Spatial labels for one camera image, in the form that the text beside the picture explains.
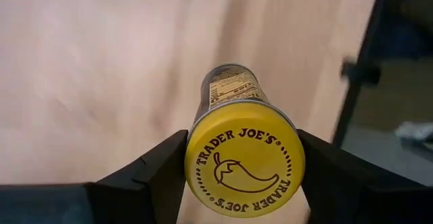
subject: wooden surface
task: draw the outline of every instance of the wooden surface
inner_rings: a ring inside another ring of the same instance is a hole
[[[95,181],[190,128],[205,73],[255,71],[299,128],[330,139],[373,0],[0,0],[0,183]],[[302,191],[256,219],[301,223]]]

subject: yellow cap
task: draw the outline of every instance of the yellow cap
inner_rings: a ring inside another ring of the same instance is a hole
[[[257,217],[283,206],[304,176],[296,130],[274,109],[229,104],[193,129],[185,175],[196,197],[230,217]]]

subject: nutrition label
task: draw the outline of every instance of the nutrition label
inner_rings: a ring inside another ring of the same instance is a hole
[[[255,78],[245,72],[215,81],[209,85],[209,109],[236,99],[257,98],[267,101],[265,94],[259,89]]]

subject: black metal frame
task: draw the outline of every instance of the black metal frame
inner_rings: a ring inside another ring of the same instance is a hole
[[[312,223],[431,223],[433,189],[298,130]],[[0,187],[0,223],[176,223],[182,130],[96,183]]]
[[[373,46],[373,39],[380,25],[380,17],[385,8],[385,2],[386,0],[375,0],[369,19],[369,24],[367,26],[367,30],[365,31],[363,43],[359,51],[358,60],[356,62],[357,66],[359,67],[364,68],[371,64],[371,47]],[[332,140],[332,144],[339,148],[343,144],[343,139],[347,132],[347,126],[355,110],[363,81],[348,78],[348,83],[348,91],[346,93],[346,98],[340,113],[340,119],[336,127],[336,132],[334,133],[334,138]]]

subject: trader joe's logo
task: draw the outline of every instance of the trader joe's logo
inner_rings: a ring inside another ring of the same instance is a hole
[[[196,156],[194,185],[209,207],[242,217],[281,206],[276,203],[289,198],[291,175],[292,159],[276,136],[241,128],[219,133],[204,145]]]

